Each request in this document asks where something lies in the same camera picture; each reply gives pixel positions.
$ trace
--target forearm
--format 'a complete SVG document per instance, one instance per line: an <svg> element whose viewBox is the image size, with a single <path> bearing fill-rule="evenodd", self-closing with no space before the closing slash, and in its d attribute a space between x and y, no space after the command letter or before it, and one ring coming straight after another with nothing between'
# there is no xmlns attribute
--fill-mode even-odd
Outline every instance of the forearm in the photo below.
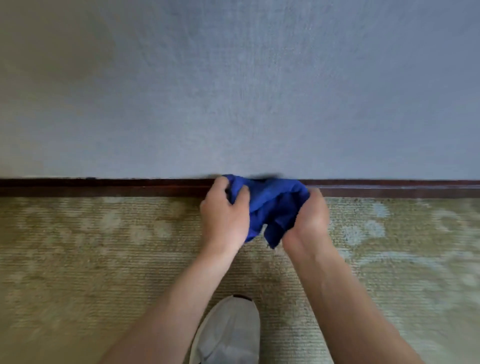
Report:
<svg viewBox="0 0 480 364"><path fill-rule="evenodd" d="M221 253L201 253L101 363L182 363L232 258Z"/></svg>
<svg viewBox="0 0 480 364"><path fill-rule="evenodd" d="M422 363L382 315L330 238L289 252L335 363Z"/></svg>

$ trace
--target right hand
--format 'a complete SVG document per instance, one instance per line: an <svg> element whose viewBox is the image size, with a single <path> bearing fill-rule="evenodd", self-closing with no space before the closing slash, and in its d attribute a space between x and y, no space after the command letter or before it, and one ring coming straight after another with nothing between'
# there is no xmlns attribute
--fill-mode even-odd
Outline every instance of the right hand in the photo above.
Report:
<svg viewBox="0 0 480 364"><path fill-rule="evenodd" d="M285 233L282 244L288 255L302 249L314 254L324 241L329 241L330 213L318 188L309 188L310 197L301 207L295 225Z"/></svg>

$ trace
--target hand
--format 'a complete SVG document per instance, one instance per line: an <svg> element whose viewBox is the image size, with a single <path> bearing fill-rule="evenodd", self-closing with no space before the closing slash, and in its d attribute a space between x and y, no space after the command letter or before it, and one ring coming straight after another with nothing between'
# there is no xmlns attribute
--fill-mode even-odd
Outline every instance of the hand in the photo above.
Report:
<svg viewBox="0 0 480 364"><path fill-rule="evenodd" d="M285 233L282 244L290 255L298 249L314 253L319 244L328 239L330 213L318 188L309 188L310 197L301 207L295 225Z"/></svg>
<svg viewBox="0 0 480 364"><path fill-rule="evenodd" d="M227 200L226 177L218 177L200 203L202 251L227 254L231 259L241 248L250 226L250 192L243 186L232 205Z"/></svg>

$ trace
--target left hand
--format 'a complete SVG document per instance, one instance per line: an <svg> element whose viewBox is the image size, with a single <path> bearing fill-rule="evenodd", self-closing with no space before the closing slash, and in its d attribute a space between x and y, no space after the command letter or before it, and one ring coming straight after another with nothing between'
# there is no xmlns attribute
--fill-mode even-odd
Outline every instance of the left hand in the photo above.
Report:
<svg viewBox="0 0 480 364"><path fill-rule="evenodd" d="M227 200L226 177L218 177L200 203L203 252L227 254L233 259L248 235L250 192L243 186L232 205Z"/></svg>

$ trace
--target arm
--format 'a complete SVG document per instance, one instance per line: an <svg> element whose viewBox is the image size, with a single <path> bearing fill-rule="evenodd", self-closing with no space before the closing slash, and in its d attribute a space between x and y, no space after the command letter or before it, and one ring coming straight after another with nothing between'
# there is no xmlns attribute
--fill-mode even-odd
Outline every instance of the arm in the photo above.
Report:
<svg viewBox="0 0 480 364"><path fill-rule="evenodd" d="M332 244L329 213L310 191L283 246L299 276L332 359L343 363L423 363L389 323Z"/></svg>
<svg viewBox="0 0 480 364"><path fill-rule="evenodd" d="M217 178L200 205L203 247L175 283L104 355L101 364L183 362L208 301L248 234L247 188L234 205Z"/></svg>

